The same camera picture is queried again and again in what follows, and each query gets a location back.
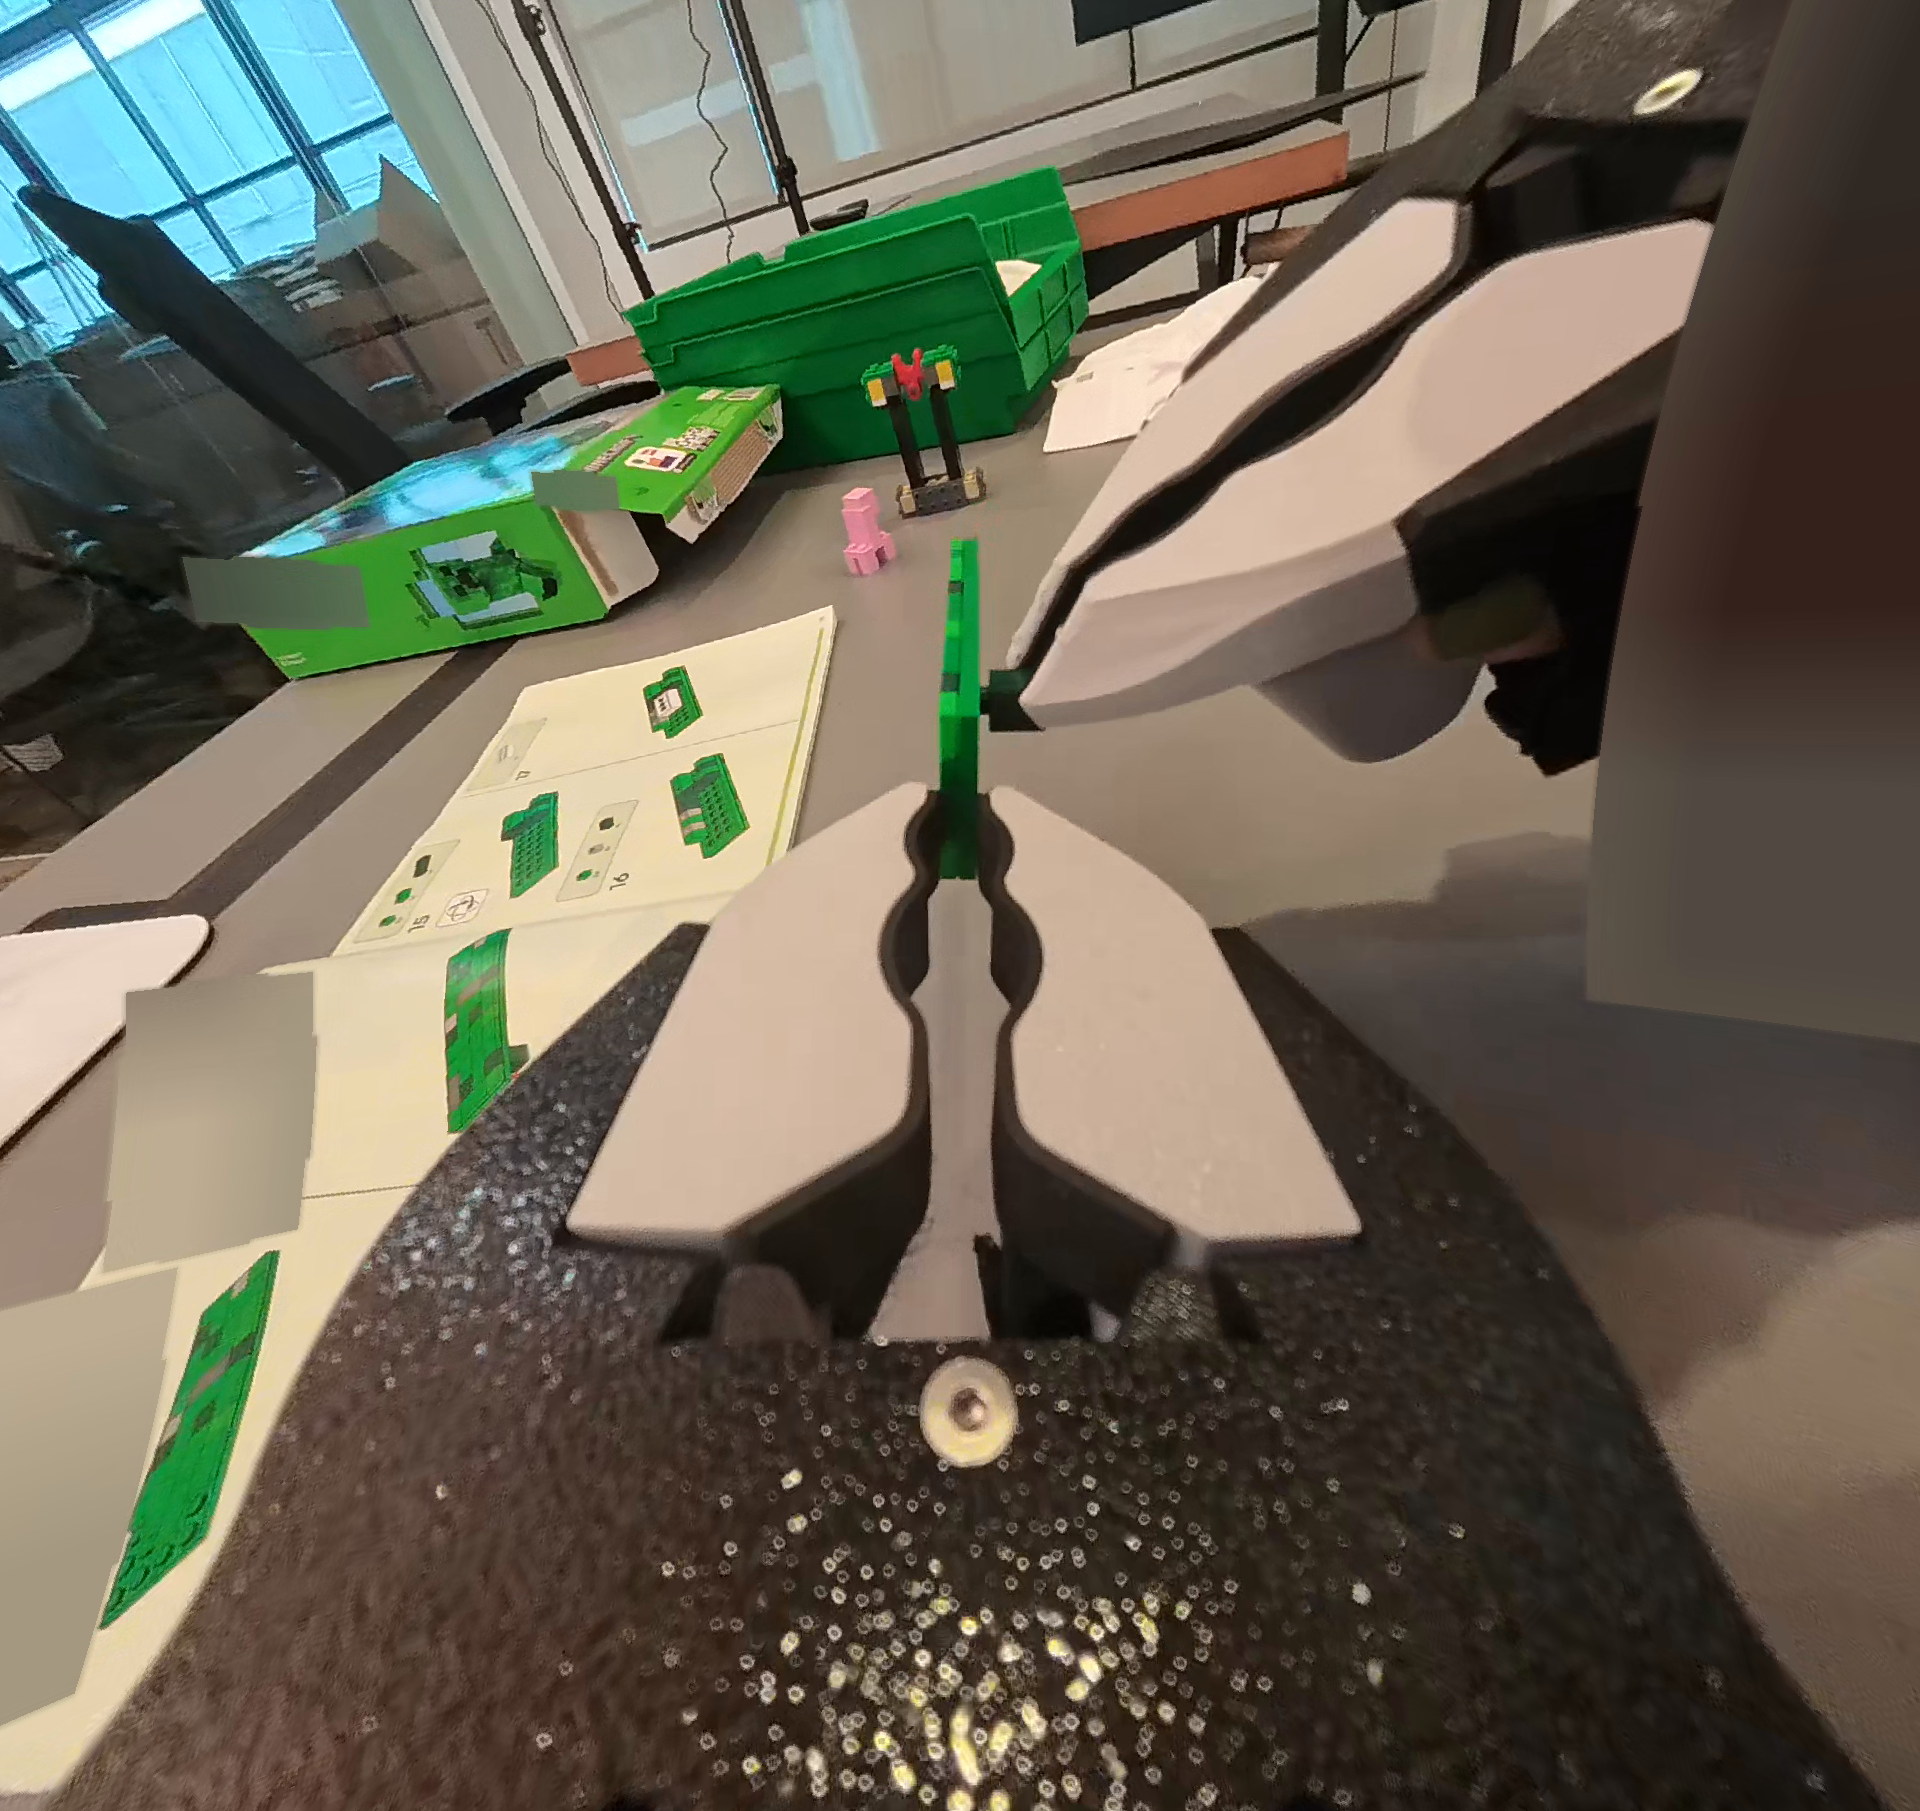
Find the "studio light on stand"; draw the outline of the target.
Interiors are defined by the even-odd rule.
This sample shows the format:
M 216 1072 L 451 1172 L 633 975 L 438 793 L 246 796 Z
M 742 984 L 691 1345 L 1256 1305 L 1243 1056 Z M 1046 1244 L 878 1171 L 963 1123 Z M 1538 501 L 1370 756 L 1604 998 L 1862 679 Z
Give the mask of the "studio light on stand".
M 644 295 L 650 292 L 650 274 L 644 268 L 642 231 L 617 180 L 617 167 L 612 165 L 605 137 L 587 107 L 565 31 L 553 15 L 553 0 L 504 4 L 513 18 L 516 45 L 529 55 L 532 68 L 538 73 L 538 97 L 545 100 L 550 116 L 562 125 L 565 141 L 577 155 L 577 171 L 587 182 L 635 291 Z
M 769 73 L 761 59 L 757 42 L 754 42 L 754 24 L 750 15 L 745 0 L 715 0 L 721 24 L 727 31 L 727 42 L 735 50 L 738 73 L 742 79 L 742 91 L 750 100 L 750 116 L 754 124 L 754 137 L 764 152 L 764 165 L 769 171 L 769 180 L 776 186 L 776 197 L 782 201 L 785 213 L 790 216 L 796 237 L 811 232 L 811 221 L 805 216 L 805 197 L 800 189 L 800 173 L 796 162 L 785 144 L 782 119 L 776 110 L 776 92 L 769 85 Z

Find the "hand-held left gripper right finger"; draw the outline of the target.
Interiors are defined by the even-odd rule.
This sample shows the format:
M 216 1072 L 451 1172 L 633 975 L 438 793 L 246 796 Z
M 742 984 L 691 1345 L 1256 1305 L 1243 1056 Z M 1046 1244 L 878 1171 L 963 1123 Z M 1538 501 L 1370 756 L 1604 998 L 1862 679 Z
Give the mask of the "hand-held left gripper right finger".
M 1364 1230 L 1201 914 L 990 793 L 997 1213 L 1036 1266 L 1215 1266 Z

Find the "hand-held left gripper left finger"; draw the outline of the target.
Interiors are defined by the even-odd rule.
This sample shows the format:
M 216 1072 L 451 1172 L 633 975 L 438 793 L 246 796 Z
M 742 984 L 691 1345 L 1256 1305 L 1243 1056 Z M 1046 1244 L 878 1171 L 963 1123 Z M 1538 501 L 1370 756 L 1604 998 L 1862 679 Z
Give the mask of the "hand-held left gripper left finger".
M 648 1253 L 742 1248 L 893 1139 L 924 1077 L 933 793 L 897 784 L 712 920 L 572 1202 Z

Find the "brown-edged side desk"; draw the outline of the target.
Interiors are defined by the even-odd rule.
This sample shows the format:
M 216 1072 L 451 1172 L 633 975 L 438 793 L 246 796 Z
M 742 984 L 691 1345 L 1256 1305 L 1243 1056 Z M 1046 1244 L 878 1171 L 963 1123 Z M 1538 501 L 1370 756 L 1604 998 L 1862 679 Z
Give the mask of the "brown-edged side desk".
M 1077 167 L 1077 182 L 1101 186 L 1106 197 L 1073 206 L 1089 292 L 1121 286 L 1206 232 L 1361 189 L 1383 165 L 1383 152 L 1352 155 L 1352 133 L 1329 124 L 1334 110 L 1394 100 L 1422 82 L 1422 68 L 1398 73 L 1294 107 L 1094 155 Z

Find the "black brick tower model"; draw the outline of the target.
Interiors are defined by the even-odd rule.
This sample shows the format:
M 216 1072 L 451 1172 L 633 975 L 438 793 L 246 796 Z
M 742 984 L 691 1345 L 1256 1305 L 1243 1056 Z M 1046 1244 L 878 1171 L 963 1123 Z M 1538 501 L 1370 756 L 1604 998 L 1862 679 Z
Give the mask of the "black brick tower model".
M 963 461 L 958 438 L 951 416 L 958 385 L 960 359 L 948 344 L 890 356 L 858 376 L 866 401 L 890 420 L 902 450 L 897 511 L 908 522 L 987 500 L 985 471 Z

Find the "green brick plate assembly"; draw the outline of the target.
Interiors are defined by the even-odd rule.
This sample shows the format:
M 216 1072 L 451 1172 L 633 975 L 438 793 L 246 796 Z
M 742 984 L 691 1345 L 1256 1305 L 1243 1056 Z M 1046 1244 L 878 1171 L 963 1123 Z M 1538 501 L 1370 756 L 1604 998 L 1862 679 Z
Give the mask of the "green brick plate assembly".
M 978 626 L 978 541 L 955 537 L 940 680 L 940 802 L 942 881 L 978 881 L 978 740 L 985 723 L 985 670 Z

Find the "black board on white stand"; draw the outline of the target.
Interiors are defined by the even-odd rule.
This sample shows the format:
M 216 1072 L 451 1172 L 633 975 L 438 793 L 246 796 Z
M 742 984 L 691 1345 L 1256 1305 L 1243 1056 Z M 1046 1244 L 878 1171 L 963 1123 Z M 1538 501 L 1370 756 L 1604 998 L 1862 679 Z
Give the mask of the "black board on white stand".
M 211 941 L 197 914 L 4 938 L 4 1147 L 123 1037 L 128 998 L 174 984 Z

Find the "black office chair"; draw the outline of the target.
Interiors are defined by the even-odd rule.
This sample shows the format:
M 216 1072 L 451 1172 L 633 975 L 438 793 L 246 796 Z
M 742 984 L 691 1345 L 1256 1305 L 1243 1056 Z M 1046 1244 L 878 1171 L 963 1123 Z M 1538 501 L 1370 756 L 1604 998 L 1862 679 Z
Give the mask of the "black office chair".
M 423 371 L 429 425 L 516 431 L 524 407 L 572 374 L 568 356 L 508 364 L 481 328 L 493 303 L 442 203 L 392 162 L 380 195 L 317 225 L 302 252 L 211 280 L 156 218 L 115 218 L 28 186 L 19 203 L 95 277 L 132 332 L 165 338 L 308 450 L 346 492 L 423 458 L 346 385 L 338 359 L 372 347 Z

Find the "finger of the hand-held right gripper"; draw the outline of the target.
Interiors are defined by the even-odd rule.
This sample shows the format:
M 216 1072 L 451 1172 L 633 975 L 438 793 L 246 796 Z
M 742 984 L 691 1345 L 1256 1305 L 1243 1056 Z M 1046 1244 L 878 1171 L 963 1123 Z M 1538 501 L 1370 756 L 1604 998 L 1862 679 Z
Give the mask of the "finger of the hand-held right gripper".
M 1546 382 L 1569 391 L 1641 328 L 1677 316 L 1708 243 L 1680 231 L 1629 240 L 1629 256 L 1651 253 L 1642 286 L 1623 316 L 1601 319 L 1598 344 L 1552 344 Z M 1391 514 L 1486 446 L 1473 412 L 1483 431 L 1519 425 L 1504 385 L 1443 397 L 1438 362 L 1514 319 L 1519 298 L 1489 280 L 1432 312 L 1405 362 L 1380 362 L 1317 431 L 1230 474 L 1183 526 L 1103 568 L 1066 614 L 1046 611 L 1045 576 L 1007 653 L 1007 670 L 1031 676 L 1022 705 L 1042 731 L 1258 690 L 1341 756 L 1341 656 L 1402 634 L 1416 608 Z
M 1183 526 L 1230 474 L 1317 431 L 1471 247 L 1467 201 L 1405 197 L 1301 277 L 1265 280 L 1118 458 L 1046 573 L 1046 611 Z

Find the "open building instruction booklet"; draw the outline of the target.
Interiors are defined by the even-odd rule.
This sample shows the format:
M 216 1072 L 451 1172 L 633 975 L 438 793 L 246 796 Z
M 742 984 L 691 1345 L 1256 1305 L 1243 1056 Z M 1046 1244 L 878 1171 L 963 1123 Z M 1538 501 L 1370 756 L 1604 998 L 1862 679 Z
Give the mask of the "open building instruction booklet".
M 790 849 L 832 631 L 523 690 L 335 955 L 132 998 L 106 1253 L 4 1314 L 7 1802 L 55 1791 L 179 1630 L 422 1178 Z

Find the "green plastic bin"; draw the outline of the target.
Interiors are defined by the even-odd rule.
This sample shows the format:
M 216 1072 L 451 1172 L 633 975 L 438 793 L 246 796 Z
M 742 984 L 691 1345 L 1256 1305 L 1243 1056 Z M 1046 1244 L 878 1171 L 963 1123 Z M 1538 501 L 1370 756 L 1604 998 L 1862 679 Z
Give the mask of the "green plastic bin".
M 773 474 L 894 455 L 866 374 L 917 350 L 955 350 L 963 446 L 1016 432 L 1086 316 L 1082 240 L 1057 167 L 815 231 L 626 313 L 665 391 L 782 389 Z

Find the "green toy set box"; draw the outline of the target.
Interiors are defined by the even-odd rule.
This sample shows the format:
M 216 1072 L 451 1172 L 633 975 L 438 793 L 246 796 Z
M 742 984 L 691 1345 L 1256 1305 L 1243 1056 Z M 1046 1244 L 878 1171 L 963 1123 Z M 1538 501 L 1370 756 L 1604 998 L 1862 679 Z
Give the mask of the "green toy set box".
M 782 449 L 778 385 L 688 385 L 413 462 L 240 559 L 189 559 L 197 623 L 290 680 L 596 623 L 650 592 Z

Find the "white paper sheets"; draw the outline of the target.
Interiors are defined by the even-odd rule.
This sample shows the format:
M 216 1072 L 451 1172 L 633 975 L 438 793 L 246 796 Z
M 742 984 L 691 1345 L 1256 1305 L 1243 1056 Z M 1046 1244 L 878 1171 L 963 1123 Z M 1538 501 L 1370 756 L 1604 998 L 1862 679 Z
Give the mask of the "white paper sheets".
M 1188 312 L 1098 347 L 1057 382 L 1045 455 L 1137 438 L 1194 359 L 1243 312 L 1267 274 L 1246 274 Z

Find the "grey desk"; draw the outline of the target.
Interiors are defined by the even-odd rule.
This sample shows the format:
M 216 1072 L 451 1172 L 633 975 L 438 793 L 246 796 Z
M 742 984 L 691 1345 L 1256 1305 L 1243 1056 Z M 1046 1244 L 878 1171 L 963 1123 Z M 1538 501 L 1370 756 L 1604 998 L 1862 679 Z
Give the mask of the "grey desk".
M 942 562 L 857 583 L 837 483 L 764 482 L 608 623 L 278 690 L 4 893 L 4 926 L 189 890 L 432 679 L 456 693 L 219 911 L 210 959 L 323 959 L 523 686 L 836 604 L 802 829 L 931 762 Z M 1917 1048 L 1598 1007 L 1596 770 L 1477 713 L 1358 767 L 1249 693 L 994 738 L 990 778 L 1246 926 L 1519 1192 L 1642 1389 L 1726 1562 L 1917 1559 Z

